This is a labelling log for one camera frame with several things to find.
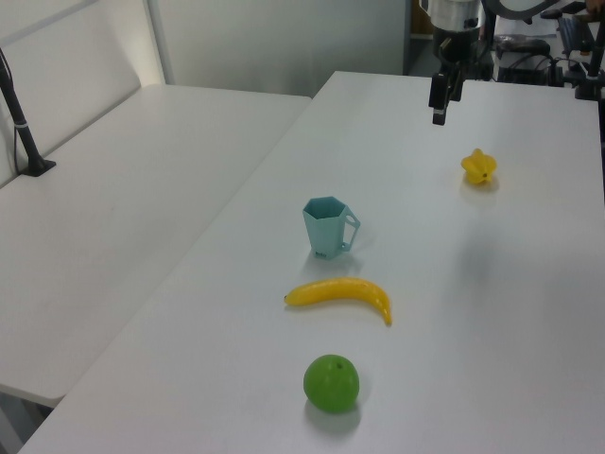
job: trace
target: green apple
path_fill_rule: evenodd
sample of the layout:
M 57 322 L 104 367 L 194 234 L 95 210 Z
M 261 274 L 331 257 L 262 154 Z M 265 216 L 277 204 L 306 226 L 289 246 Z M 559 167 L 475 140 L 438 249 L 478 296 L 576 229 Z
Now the green apple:
M 318 409 L 340 413 L 353 407 L 359 394 L 359 375 L 348 359 L 325 355 L 308 367 L 303 387 L 306 396 Z

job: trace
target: black stand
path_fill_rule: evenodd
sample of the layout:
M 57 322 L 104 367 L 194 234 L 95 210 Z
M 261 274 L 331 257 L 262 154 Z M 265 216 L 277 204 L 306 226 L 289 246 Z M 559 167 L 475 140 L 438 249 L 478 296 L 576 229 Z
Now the black stand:
M 7 106 L 9 106 L 10 115 L 12 116 L 12 121 L 15 124 L 15 129 L 19 132 L 21 142 L 23 143 L 27 153 L 28 165 L 27 168 L 21 173 L 30 177 L 39 177 L 45 173 L 46 170 L 54 167 L 56 164 L 53 161 L 46 161 L 38 152 L 34 138 L 31 135 L 29 126 L 27 125 L 26 117 L 21 109 L 21 104 L 19 104 L 19 99 L 17 99 L 17 95 L 15 94 L 8 64 L 4 60 L 3 54 L 0 55 L 0 57 L 0 89 L 2 89 L 2 95 L 7 102 Z
M 576 87 L 576 99 L 588 101 L 601 100 L 601 88 L 605 86 L 605 77 L 601 72 L 603 62 L 603 49 L 605 46 L 605 16 L 601 15 L 601 22 L 596 33 L 593 56 L 590 59 L 588 72 Z

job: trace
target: banana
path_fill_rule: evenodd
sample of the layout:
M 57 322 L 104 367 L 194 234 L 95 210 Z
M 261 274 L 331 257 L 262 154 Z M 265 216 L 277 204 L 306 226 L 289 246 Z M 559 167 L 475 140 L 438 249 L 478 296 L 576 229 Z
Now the banana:
M 375 283 L 358 277 L 336 277 L 311 282 L 294 288 L 284 298 L 287 305 L 308 306 L 327 300 L 361 300 L 375 307 L 390 325 L 390 301 L 387 293 Z

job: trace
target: table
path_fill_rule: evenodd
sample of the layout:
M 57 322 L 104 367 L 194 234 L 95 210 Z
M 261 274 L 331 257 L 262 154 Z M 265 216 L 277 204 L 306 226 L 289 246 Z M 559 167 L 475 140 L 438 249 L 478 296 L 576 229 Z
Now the table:
M 150 86 L 0 190 L 0 392 L 54 407 L 310 99 Z
M 469 81 L 438 127 L 429 85 L 334 74 L 23 454 L 601 453 L 596 104 Z M 475 147 L 495 190 L 463 181 Z M 333 261 L 303 225 L 324 195 L 361 220 Z M 338 275 L 382 286 L 392 327 L 356 302 L 284 306 Z M 329 353 L 361 379 L 336 416 L 303 394 Z

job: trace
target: blue cup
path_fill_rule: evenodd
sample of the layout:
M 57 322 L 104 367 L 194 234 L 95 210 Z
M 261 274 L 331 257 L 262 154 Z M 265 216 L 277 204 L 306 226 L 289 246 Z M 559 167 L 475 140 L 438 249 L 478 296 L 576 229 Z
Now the blue cup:
M 311 199 L 302 215 L 315 257 L 330 259 L 351 250 L 361 222 L 346 204 L 334 197 Z M 346 224 L 354 228 L 349 242 L 344 240 Z

